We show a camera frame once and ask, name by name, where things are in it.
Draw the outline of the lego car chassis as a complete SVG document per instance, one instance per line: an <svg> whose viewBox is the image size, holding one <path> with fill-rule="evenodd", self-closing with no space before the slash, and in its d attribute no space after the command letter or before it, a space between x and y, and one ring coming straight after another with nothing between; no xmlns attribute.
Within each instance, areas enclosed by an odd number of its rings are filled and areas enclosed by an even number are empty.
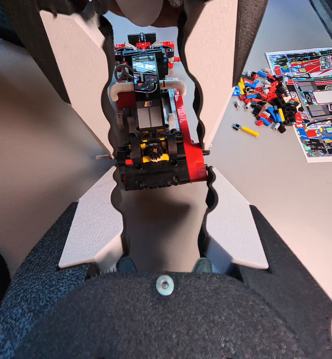
<svg viewBox="0 0 332 359"><path fill-rule="evenodd" d="M128 34L115 44L116 83L109 88L121 131L116 160L126 191L154 189L207 180L199 143L191 139L183 95L186 84L168 75L174 41L156 33Z"/></svg>

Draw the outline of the holographic sticker sheet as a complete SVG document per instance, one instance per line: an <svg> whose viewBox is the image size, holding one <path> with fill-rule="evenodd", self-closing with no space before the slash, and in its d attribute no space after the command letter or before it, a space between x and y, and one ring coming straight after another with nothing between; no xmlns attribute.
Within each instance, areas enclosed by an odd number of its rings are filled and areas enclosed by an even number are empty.
<svg viewBox="0 0 332 359"><path fill-rule="evenodd" d="M307 162L332 162L332 47L267 52L278 81L275 128L292 125Z"/></svg>

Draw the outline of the person's left hand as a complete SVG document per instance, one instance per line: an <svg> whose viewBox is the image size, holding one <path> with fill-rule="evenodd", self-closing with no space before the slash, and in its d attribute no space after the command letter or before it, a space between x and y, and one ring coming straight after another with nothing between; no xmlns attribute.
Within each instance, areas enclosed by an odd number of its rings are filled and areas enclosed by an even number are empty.
<svg viewBox="0 0 332 359"><path fill-rule="evenodd" d="M141 27L172 27L184 10L183 1L112 0L110 11Z"/></svg>

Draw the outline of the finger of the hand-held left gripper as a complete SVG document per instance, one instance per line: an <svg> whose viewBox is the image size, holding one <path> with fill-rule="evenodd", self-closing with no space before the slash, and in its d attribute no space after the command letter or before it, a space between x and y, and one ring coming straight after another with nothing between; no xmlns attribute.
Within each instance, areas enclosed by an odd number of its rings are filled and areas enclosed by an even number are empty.
<svg viewBox="0 0 332 359"><path fill-rule="evenodd" d="M39 13L72 108L114 158L116 120L108 96L114 70L110 23L94 10L56 16L46 10Z"/></svg>
<svg viewBox="0 0 332 359"><path fill-rule="evenodd" d="M237 7L236 0L184 1L182 61L200 94L203 147L212 144L234 88Z"/></svg>

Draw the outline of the pile of mixed lego pieces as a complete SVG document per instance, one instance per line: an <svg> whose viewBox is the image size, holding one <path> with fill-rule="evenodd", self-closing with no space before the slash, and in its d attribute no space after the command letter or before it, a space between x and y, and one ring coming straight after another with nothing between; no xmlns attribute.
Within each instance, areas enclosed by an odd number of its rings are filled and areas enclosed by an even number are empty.
<svg viewBox="0 0 332 359"><path fill-rule="evenodd" d="M267 68L242 74L232 96L236 108L251 110L257 126L284 133L286 126L302 128L307 119L295 79L271 74Z"/></svg>

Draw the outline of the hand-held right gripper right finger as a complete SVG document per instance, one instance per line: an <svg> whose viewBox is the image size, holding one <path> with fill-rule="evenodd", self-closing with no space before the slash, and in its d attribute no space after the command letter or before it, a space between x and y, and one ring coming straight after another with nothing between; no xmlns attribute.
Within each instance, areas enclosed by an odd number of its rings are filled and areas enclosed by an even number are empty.
<svg viewBox="0 0 332 359"><path fill-rule="evenodd" d="M198 239L200 255L217 274L226 274L232 264L268 269L249 202L215 167L207 170L208 208Z"/></svg>

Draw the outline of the yellow lego axle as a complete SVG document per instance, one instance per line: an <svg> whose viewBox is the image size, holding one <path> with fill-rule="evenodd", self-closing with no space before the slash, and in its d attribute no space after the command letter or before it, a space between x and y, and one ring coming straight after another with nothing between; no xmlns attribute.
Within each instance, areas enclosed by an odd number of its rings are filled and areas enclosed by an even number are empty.
<svg viewBox="0 0 332 359"><path fill-rule="evenodd" d="M258 136L259 136L259 133L258 133L258 132L254 131L254 130L252 130L252 129L249 129L249 128L245 127L245 126L241 126L240 124L237 124L237 123L235 123L235 124L232 126L232 128L233 128L235 131L243 131L243 132L245 132L245 133L247 133L247 134L252 135L253 137L258 137Z"/></svg>

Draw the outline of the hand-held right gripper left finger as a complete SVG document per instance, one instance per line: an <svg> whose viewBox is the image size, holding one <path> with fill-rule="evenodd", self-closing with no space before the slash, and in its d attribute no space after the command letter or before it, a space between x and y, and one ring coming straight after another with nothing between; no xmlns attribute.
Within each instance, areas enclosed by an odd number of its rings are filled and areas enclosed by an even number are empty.
<svg viewBox="0 0 332 359"><path fill-rule="evenodd" d="M117 185L113 166L78 201L58 266L96 264L107 273L124 253L123 218L111 202Z"/></svg>

